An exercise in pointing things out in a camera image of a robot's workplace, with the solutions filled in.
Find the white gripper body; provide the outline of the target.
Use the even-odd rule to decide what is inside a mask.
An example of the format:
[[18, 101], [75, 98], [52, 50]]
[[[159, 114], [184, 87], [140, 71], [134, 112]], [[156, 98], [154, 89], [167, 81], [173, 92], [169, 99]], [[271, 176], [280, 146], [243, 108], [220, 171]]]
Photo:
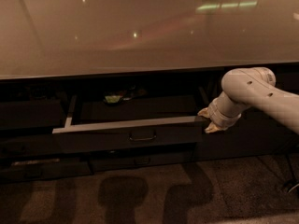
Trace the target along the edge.
[[241, 117], [240, 106], [229, 98], [215, 98], [208, 106], [211, 121], [219, 128], [232, 127]]

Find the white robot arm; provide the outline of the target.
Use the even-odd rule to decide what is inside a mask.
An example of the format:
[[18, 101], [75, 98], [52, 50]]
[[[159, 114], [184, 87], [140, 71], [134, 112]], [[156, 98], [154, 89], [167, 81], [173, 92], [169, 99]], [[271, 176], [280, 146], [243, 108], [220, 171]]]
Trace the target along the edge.
[[265, 67], [239, 68], [221, 80], [221, 94], [198, 115], [210, 119], [205, 133], [225, 131], [234, 126], [250, 107], [299, 134], [299, 95], [275, 87], [274, 73]]

